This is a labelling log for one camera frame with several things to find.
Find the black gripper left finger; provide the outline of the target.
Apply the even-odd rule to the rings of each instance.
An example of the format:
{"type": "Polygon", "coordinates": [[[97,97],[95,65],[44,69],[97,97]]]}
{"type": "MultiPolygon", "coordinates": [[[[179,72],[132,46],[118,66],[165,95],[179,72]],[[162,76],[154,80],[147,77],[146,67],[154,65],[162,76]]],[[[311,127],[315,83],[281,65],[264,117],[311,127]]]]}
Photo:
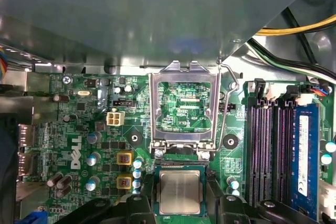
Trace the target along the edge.
{"type": "Polygon", "coordinates": [[[139,194],[126,195],[118,204],[106,198],[93,199],[57,223],[156,223],[154,189],[154,175],[146,175],[139,194]]]}

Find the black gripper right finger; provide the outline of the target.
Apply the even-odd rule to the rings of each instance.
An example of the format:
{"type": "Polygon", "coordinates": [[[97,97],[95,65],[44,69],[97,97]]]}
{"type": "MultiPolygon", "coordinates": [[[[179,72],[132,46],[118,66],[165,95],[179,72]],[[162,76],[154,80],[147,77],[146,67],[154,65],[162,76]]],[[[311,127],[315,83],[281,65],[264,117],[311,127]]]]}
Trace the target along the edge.
{"type": "Polygon", "coordinates": [[[215,172],[206,175],[205,200],[211,223],[317,223],[276,200],[263,200],[252,207],[239,196],[225,194],[215,172]]]}

